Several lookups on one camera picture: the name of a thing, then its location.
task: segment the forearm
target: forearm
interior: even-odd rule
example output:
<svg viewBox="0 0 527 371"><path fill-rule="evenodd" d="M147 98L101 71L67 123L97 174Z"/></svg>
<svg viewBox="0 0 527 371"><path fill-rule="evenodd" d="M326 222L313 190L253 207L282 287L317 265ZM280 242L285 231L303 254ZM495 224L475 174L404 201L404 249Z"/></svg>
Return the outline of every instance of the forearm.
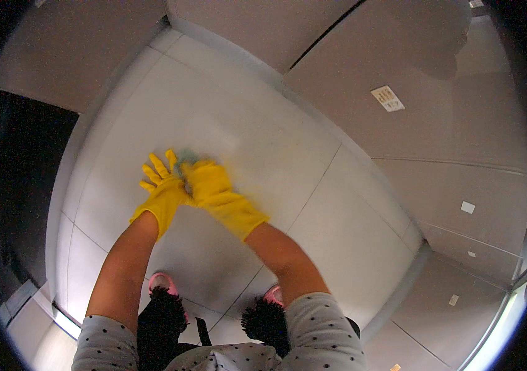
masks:
<svg viewBox="0 0 527 371"><path fill-rule="evenodd" d="M282 231L262 223L247 236L245 242L278 278L282 301L286 306L304 294L329 293L315 264Z"/></svg>
<svg viewBox="0 0 527 371"><path fill-rule="evenodd" d="M102 264L87 316L106 316L137 332L141 285L157 236L158 222L148 211L119 236Z"/></svg>

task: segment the green sponge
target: green sponge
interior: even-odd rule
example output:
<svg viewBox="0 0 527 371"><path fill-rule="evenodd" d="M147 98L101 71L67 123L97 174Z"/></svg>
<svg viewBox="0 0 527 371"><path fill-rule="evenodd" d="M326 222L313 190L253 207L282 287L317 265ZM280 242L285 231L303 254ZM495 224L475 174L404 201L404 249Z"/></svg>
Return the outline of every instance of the green sponge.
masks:
<svg viewBox="0 0 527 371"><path fill-rule="evenodd" d="M183 181L185 181L185 177L181 172L181 164L184 162L188 162L193 165L194 163L199 161L199 156L197 155L197 153L191 151L188 148L184 148L179 152L176 152L175 154L177 155L177 163L175 164L175 168L172 169L172 172L173 174L181 178Z"/></svg>

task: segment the glove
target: glove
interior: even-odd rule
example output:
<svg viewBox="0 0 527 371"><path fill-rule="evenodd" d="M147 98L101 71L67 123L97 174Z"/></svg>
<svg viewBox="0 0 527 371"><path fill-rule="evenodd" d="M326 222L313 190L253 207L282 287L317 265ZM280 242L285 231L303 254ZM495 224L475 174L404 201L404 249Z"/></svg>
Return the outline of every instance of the glove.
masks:
<svg viewBox="0 0 527 371"><path fill-rule="evenodd" d="M166 151L164 156L168 159L169 168L173 169L177 163L177 156L172 150ZM150 192L150 195L145 203L137 207L129 219L129 223L137 219L144 211L153 213L158 221L158 240L171 225L178 205L196 206L196 204L185 191L183 181L178 176L171 174L154 153L150 153L149 157L156 168L156 172L146 164L142 165L141 169L148 176L150 182L154 184L140 181L140 186Z"/></svg>
<svg viewBox="0 0 527 371"><path fill-rule="evenodd" d="M193 165L181 164L186 182L192 187L193 200L220 221L239 240L255 227L269 220L257 211L244 196L232 191L232 185L222 165L212 160L200 160Z"/></svg>

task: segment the sticker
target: sticker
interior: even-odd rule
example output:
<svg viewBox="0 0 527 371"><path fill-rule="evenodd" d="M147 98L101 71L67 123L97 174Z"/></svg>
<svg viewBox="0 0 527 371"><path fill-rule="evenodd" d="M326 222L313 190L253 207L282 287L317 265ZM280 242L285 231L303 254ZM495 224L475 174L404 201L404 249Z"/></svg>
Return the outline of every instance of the sticker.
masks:
<svg viewBox="0 0 527 371"><path fill-rule="evenodd" d="M470 203L467 203L465 201L463 201L461 203L461 211L465 211L467 212L468 214L472 214L474 212L474 209L476 208L476 205L473 205L473 204L470 204Z"/></svg>
<svg viewBox="0 0 527 371"><path fill-rule="evenodd" d="M457 295L453 295L451 296L451 299L449 300L449 305L451 306L455 306L457 304L457 299L459 299L460 297L457 296Z"/></svg>
<svg viewBox="0 0 527 371"><path fill-rule="evenodd" d="M383 108L387 112L399 111L405 108L401 100L398 99L395 93L393 93L393 90L387 85L371 90L371 94L377 98L378 102L383 105Z"/></svg>

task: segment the pink slipper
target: pink slipper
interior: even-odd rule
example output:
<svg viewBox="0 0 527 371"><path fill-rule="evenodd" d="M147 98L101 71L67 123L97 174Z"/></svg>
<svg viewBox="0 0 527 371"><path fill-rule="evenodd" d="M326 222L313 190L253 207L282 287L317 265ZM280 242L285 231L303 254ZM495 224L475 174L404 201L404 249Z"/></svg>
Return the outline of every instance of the pink slipper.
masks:
<svg viewBox="0 0 527 371"><path fill-rule="evenodd" d="M284 308L284 303L278 300L277 295L280 295L280 297L282 297L282 289L280 288L280 285L275 284L265 293L265 295L263 296L263 300L268 301L270 303L279 304L280 306L282 306L282 308Z"/></svg>
<svg viewBox="0 0 527 371"><path fill-rule="evenodd" d="M178 295L179 292L177 291L177 287L175 287L174 282L172 282L172 278L164 272L156 272L150 277L150 281L148 282L148 292L152 293L152 284L154 283L154 279L156 277L164 277L168 281L168 293L170 295Z"/></svg>

